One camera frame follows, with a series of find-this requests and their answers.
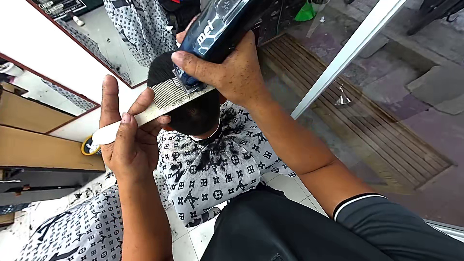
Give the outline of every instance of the comb teeth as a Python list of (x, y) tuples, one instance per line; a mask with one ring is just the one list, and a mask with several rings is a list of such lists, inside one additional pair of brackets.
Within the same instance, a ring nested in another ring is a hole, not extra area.
[(176, 104), (187, 97), (183, 91), (183, 85), (177, 77), (154, 85), (150, 89), (155, 92), (153, 101), (160, 109)]

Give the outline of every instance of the hair clipper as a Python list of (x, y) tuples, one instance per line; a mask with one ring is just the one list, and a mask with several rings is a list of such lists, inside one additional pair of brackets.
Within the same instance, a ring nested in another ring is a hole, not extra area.
[[(193, 53), (208, 62), (222, 63), (272, 2), (273, 0), (211, 0), (190, 26), (179, 50)], [(175, 74), (187, 94), (205, 86), (177, 66)]]

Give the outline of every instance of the barber's left hand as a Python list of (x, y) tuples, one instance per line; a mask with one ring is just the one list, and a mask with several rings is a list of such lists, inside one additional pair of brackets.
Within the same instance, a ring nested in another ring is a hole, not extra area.
[(147, 178), (153, 179), (153, 171), (158, 164), (156, 137), (171, 118), (160, 116), (138, 127), (133, 116), (146, 110), (153, 97), (151, 89), (144, 90), (121, 119), (116, 78), (107, 75), (103, 81), (100, 128), (121, 120), (115, 142), (101, 146), (103, 160), (115, 173), (118, 182), (144, 182)]

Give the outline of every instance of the wooden pallet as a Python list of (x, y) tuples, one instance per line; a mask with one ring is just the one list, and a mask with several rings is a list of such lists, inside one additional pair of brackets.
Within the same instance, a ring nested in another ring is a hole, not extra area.
[[(300, 97), (308, 92), (327, 66), (296, 39), (283, 34), (260, 47), (259, 56)], [(352, 99), (334, 105), (340, 86)], [(312, 104), (311, 109), (381, 177), (381, 191), (411, 193), (452, 166), (413, 131), (398, 122), (339, 76)]]

